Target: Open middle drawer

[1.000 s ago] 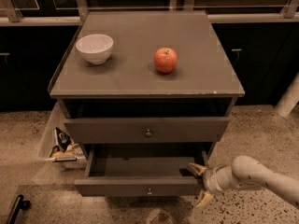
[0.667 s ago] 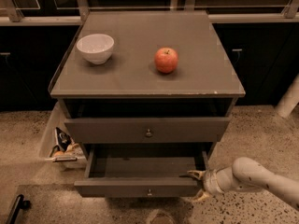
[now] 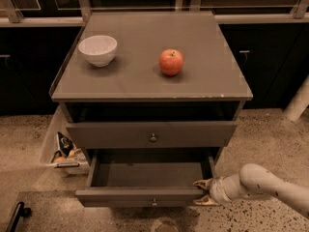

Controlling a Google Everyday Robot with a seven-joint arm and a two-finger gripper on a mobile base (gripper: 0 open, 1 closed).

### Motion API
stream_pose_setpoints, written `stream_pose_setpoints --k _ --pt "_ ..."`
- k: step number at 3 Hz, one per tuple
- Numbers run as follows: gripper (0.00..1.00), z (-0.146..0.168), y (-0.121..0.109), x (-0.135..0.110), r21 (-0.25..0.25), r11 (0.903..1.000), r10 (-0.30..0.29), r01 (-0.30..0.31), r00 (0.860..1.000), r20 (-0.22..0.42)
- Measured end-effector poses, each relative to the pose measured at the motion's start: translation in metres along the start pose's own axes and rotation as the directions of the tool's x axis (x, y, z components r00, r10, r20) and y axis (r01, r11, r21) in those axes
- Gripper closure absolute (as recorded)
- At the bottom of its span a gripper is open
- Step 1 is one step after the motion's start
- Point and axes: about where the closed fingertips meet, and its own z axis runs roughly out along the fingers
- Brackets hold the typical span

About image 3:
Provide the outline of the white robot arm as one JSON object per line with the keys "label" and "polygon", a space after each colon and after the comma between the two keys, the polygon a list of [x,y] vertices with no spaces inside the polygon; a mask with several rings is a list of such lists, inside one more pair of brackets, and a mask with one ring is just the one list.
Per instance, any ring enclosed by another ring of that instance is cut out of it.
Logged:
{"label": "white robot arm", "polygon": [[193,185],[206,192],[194,200],[196,205],[224,205],[236,199],[264,199],[271,196],[309,218],[309,188],[284,181],[255,163],[247,163],[236,174],[198,180]]}

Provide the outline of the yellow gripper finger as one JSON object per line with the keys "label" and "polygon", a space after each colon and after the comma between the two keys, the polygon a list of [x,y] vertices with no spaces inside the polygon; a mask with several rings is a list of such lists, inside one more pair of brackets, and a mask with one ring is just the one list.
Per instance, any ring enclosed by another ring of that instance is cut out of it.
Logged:
{"label": "yellow gripper finger", "polygon": [[193,185],[195,187],[200,188],[200,189],[210,189],[211,188],[211,182],[212,182],[212,179],[198,180],[198,181],[195,181],[193,183]]}
{"label": "yellow gripper finger", "polygon": [[219,206],[219,203],[215,202],[208,194],[193,201],[195,205],[199,206]]}

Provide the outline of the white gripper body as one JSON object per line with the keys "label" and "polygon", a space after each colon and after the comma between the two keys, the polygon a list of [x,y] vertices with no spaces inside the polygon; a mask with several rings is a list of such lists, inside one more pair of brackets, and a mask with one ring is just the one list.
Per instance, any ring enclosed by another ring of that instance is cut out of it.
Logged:
{"label": "white gripper body", "polygon": [[228,197],[224,189],[222,177],[214,178],[211,181],[210,198],[218,205],[223,205],[231,202],[231,199]]}

